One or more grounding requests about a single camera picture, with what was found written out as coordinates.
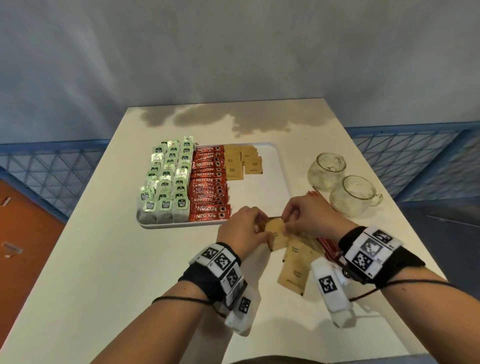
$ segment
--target blue wall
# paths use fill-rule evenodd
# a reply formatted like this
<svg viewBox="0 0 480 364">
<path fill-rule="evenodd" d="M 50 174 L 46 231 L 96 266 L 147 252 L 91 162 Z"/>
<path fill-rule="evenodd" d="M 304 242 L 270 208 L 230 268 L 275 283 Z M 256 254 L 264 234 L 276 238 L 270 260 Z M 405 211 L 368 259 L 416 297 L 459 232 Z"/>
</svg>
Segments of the blue wall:
<svg viewBox="0 0 480 364">
<path fill-rule="evenodd" d="M 0 144 L 110 138 L 127 106 L 326 97 L 345 126 L 480 119 L 475 0 L 25 0 Z"/>
</svg>

